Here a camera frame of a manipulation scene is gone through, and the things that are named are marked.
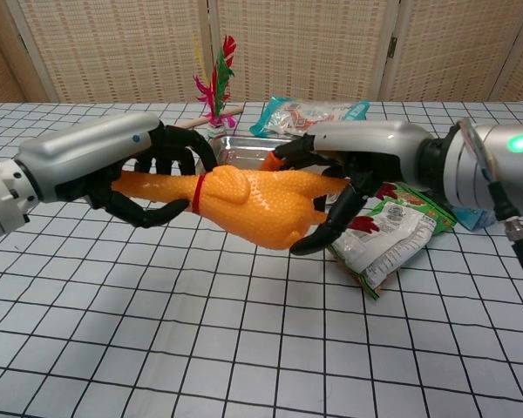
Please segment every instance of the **robotic arm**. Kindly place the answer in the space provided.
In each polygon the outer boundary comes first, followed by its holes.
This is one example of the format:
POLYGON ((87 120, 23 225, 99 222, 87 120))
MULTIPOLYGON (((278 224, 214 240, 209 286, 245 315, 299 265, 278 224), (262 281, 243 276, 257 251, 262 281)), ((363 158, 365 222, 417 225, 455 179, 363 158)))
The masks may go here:
POLYGON ((327 165, 325 175, 350 178, 325 223, 299 240, 296 255, 324 249, 345 231, 383 182, 405 183, 455 207, 495 211, 523 268, 523 125, 468 119, 445 138, 398 121, 321 123, 277 147, 280 169, 327 165))
POLYGON ((206 170, 217 161, 211 146, 196 131, 164 126, 151 113, 126 113, 56 131, 22 143, 13 159, 0 161, 0 236, 26 222, 27 212, 39 202, 70 202, 86 198, 94 208, 133 226, 169 222, 187 207, 176 200, 159 209, 144 210, 110 184, 135 159, 135 170, 149 172, 155 159, 157 173, 171 174, 178 161, 183 174, 195 174, 191 148, 206 170))

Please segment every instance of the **snack bag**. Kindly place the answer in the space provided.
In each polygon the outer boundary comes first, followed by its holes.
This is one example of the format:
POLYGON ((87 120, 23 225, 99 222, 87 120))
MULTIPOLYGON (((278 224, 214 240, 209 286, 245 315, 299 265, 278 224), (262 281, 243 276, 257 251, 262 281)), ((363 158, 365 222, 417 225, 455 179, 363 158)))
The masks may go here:
POLYGON ((256 137, 302 136, 312 125, 336 120, 364 120, 370 102, 338 103, 271 98, 257 123, 250 127, 256 137))
POLYGON ((430 198, 402 185, 384 184, 382 201, 356 217, 331 246, 330 252, 378 299, 381 286, 433 235, 457 220, 430 198))

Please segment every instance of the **orange rubber chicken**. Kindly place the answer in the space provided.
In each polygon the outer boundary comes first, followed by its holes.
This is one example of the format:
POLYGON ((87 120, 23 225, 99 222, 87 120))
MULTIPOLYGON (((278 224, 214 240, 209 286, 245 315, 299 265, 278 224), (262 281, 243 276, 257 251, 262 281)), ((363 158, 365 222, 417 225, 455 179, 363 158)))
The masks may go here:
POLYGON ((267 172, 220 165, 199 176, 123 171, 112 189, 129 198, 155 202, 187 199, 188 210, 228 233, 267 249, 289 249, 326 214, 317 197, 336 194, 348 184, 302 171, 267 172))

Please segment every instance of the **metal tray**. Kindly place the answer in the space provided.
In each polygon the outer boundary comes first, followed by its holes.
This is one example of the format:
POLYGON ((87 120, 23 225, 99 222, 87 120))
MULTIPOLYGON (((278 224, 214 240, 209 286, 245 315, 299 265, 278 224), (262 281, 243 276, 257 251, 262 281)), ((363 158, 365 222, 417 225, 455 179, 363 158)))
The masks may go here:
MULTIPOLYGON (((242 170, 257 170, 267 155, 278 145, 290 139, 222 136, 211 138, 209 144, 214 150, 219 165, 232 165, 242 170)), ((321 172, 321 167, 305 169, 321 172)), ((196 165, 196 172, 205 172, 201 160, 196 165)))

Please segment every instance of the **grid tablecloth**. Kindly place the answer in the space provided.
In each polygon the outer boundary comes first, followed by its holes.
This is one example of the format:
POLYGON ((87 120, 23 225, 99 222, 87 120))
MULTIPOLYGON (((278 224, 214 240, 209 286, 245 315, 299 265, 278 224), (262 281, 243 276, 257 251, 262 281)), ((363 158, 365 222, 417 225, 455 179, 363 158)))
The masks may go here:
MULTIPOLYGON (((0 104, 0 158, 89 118, 203 109, 0 104)), ((438 135, 463 116, 523 122, 523 104, 368 114, 438 135)), ((374 301, 328 253, 268 251, 191 213, 148 230, 83 201, 30 216, 0 239, 0 417, 523 417, 523 271, 501 226, 437 236, 374 301)))

